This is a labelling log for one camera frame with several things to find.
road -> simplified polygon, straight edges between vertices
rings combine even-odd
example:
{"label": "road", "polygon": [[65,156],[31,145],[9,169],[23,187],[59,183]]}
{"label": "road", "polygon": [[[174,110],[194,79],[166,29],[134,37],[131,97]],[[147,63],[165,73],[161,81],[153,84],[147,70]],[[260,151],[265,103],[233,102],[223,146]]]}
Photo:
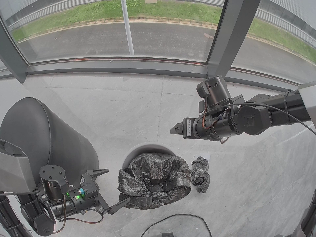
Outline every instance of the road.
{"label": "road", "polygon": [[[135,55],[205,61],[215,30],[170,23],[131,22]],[[18,44],[29,61],[66,57],[129,55],[123,23],[90,25],[57,31]],[[287,51],[246,38],[233,66],[254,69],[294,81],[316,80],[316,66]]]}

black plastic bag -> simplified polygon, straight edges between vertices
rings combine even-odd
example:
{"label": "black plastic bag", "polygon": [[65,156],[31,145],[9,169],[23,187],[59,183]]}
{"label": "black plastic bag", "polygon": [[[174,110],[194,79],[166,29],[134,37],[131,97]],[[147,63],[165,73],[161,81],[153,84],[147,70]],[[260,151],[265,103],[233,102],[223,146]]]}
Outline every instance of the black plastic bag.
{"label": "black plastic bag", "polygon": [[199,156],[192,162],[192,184],[197,187],[197,192],[205,193],[210,185],[208,174],[209,162]]}
{"label": "black plastic bag", "polygon": [[126,208],[159,208],[184,198],[191,191],[191,171],[181,157],[158,153],[137,156],[118,176],[119,201]]}

curb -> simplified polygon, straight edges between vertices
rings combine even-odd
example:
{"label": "curb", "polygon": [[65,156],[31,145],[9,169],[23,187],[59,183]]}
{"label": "curb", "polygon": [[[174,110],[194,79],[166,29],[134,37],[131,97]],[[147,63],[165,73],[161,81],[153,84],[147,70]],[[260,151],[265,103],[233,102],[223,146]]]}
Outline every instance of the curb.
{"label": "curb", "polygon": [[[187,24],[187,25],[193,25],[193,26],[203,26],[203,27],[210,28],[210,29],[217,29],[217,25],[218,25],[218,24],[212,24],[210,22],[190,20],[190,19],[167,18],[167,17],[147,17],[147,16],[129,17],[129,21],[130,22],[160,22],[160,23],[165,22],[165,23],[174,23],[174,24],[183,24],[183,25]],[[24,42],[24,41],[30,40],[32,38],[48,34],[48,33],[53,33],[53,32],[57,32],[57,31],[61,31],[61,30],[71,29],[71,28],[75,28],[78,26],[95,25],[95,24],[108,24],[108,23],[120,23],[120,22],[124,22],[123,17],[109,18],[109,19],[101,18],[101,19],[94,20],[94,21],[76,22],[76,23],[73,23],[71,25],[67,25],[64,27],[51,28],[51,29],[43,31],[39,34],[30,35],[24,39],[19,40],[17,43],[21,43],[21,42]],[[260,38],[260,37],[257,37],[255,34],[250,34],[250,33],[247,33],[246,37],[264,42],[264,43],[269,44],[269,45],[272,45],[272,46],[277,47],[279,49],[282,49],[286,52],[289,52],[293,55],[296,55],[296,56],[302,58],[303,60],[309,62],[312,65],[316,65],[314,62],[310,61],[305,56],[301,55],[300,53],[295,52],[294,50],[287,48],[286,46],[282,45],[281,43],[278,43],[276,41],[270,41],[270,40],[267,40],[264,38]]]}

trash bin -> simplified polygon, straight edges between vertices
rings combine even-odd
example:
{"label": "trash bin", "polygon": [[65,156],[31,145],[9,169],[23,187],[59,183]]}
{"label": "trash bin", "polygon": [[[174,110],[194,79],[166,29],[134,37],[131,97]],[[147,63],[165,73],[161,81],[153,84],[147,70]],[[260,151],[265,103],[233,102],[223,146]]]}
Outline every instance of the trash bin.
{"label": "trash bin", "polygon": [[142,143],[125,156],[119,172],[119,201],[131,198],[126,208],[148,210],[174,203],[191,191],[187,162],[167,145]]}

marble floor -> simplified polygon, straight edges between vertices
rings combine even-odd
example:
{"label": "marble floor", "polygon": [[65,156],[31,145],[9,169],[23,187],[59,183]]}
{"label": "marble floor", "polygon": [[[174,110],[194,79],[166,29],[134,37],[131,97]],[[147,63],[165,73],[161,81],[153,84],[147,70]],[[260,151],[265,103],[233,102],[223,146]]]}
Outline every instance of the marble floor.
{"label": "marble floor", "polygon": [[[41,100],[92,143],[100,168],[110,169],[97,179],[109,204],[118,201],[119,169],[126,152],[137,144],[167,144],[189,166],[198,156],[210,163],[211,183],[206,194],[197,193],[192,185],[188,196],[171,205],[147,211],[122,208],[96,225],[68,221],[58,236],[139,237],[150,224],[176,213],[203,217],[214,237],[292,233],[316,185],[314,135],[300,124],[272,127],[259,136],[234,136],[223,145],[171,135],[174,124],[184,117],[198,116],[201,99],[196,85],[200,81],[96,73],[28,76],[24,84],[16,79],[0,80],[0,122],[21,98]],[[258,93],[278,94],[231,83],[228,89],[232,97],[243,94],[246,100]],[[10,200],[27,225],[17,201]],[[78,217],[99,219],[94,212]],[[159,223],[144,236],[159,237],[162,232],[174,232],[177,237],[208,236],[200,219],[185,216]],[[9,237],[2,228],[0,234]]]}

